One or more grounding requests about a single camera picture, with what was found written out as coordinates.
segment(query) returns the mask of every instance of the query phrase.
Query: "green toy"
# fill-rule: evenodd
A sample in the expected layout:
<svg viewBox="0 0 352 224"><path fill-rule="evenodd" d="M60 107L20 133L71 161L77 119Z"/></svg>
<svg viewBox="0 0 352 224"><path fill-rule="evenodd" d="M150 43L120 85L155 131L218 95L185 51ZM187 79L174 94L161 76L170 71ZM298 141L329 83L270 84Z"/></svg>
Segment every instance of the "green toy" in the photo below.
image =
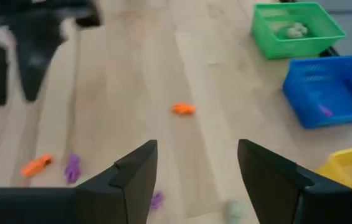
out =
<svg viewBox="0 0 352 224"><path fill-rule="evenodd" d="M227 202L227 224L239 224L242 218L242 204L239 201Z"/></svg>

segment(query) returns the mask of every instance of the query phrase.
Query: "orange toy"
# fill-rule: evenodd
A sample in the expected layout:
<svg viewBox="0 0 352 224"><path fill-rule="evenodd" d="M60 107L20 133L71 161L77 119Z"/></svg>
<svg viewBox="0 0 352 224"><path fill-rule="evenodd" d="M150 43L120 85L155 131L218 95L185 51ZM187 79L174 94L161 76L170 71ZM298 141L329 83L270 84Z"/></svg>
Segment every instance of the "orange toy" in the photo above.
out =
<svg viewBox="0 0 352 224"><path fill-rule="evenodd" d="M195 106L187 103L176 103L171 110L176 114L193 114L195 113Z"/></svg>
<svg viewBox="0 0 352 224"><path fill-rule="evenodd" d="M44 154L40 158L30 161L26 166L24 166L21 170L21 174L24 177L31 177L37 174L38 172L40 172L51 162L52 162L52 155Z"/></svg>

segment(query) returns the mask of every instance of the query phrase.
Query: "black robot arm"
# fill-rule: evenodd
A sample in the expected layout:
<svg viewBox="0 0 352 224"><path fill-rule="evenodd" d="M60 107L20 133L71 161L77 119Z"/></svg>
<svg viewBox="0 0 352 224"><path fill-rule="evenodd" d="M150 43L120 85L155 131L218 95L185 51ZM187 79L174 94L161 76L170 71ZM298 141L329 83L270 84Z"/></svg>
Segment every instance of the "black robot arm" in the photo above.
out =
<svg viewBox="0 0 352 224"><path fill-rule="evenodd" d="M52 57L64 42L60 23L68 17L74 17L80 28L101 25L93 0L0 0L0 26L8 26L16 38L19 74L28 101L38 97ZM0 105L6 101L6 49L0 47Z"/></svg>

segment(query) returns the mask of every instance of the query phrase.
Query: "purple object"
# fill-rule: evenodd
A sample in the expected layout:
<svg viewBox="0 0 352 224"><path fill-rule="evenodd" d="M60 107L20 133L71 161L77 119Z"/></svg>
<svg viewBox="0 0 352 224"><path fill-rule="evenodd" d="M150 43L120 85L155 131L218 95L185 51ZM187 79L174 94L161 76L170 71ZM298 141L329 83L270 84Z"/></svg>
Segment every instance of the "purple object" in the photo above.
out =
<svg viewBox="0 0 352 224"><path fill-rule="evenodd" d="M163 193L162 191L155 192L151 199L150 209L156 210L158 209L163 201Z"/></svg>
<svg viewBox="0 0 352 224"><path fill-rule="evenodd" d="M320 110L321 110L321 112L324 113L325 116L327 116L327 117L330 117L330 116L333 115L332 111L330 111L328 108L326 108L326 107L323 106L323 105L320 105Z"/></svg>
<svg viewBox="0 0 352 224"><path fill-rule="evenodd" d="M76 154L71 154L68 160L68 166L65 169L66 181L68 184L73 184L80 177L80 157Z"/></svg>

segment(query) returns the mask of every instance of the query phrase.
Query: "blue basket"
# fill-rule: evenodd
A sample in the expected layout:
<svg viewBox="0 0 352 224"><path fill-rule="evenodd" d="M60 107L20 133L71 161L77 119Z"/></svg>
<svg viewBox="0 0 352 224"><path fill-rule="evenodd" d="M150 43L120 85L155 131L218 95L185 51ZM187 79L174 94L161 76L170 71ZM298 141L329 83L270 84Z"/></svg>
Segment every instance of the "blue basket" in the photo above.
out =
<svg viewBox="0 0 352 224"><path fill-rule="evenodd" d="M305 128L352 122L352 56L292 60L283 92Z"/></svg>

